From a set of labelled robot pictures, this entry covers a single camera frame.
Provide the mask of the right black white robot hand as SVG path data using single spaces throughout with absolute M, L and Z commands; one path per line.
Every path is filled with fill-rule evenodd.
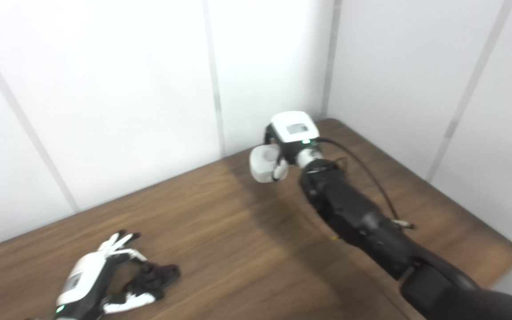
M 322 158 L 319 138 L 319 129 L 307 113 L 288 111 L 274 115 L 264 132 L 264 145 L 275 145 L 278 150 L 272 156 L 272 181 L 284 179 L 290 165 L 303 169 Z

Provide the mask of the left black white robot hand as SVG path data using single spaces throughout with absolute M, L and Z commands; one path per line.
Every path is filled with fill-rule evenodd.
M 134 262 L 146 266 L 148 259 L 127 248 L 140 233 L 114 233 L 98 249 L 84 255 L 73 267 L 56 300 L 55 320 L 101 320 L 105 315 L 125 312 L 163 298 L 157 290 L 147 291 L 131 283 L 119 293 L 107 295 L 118 266 Z

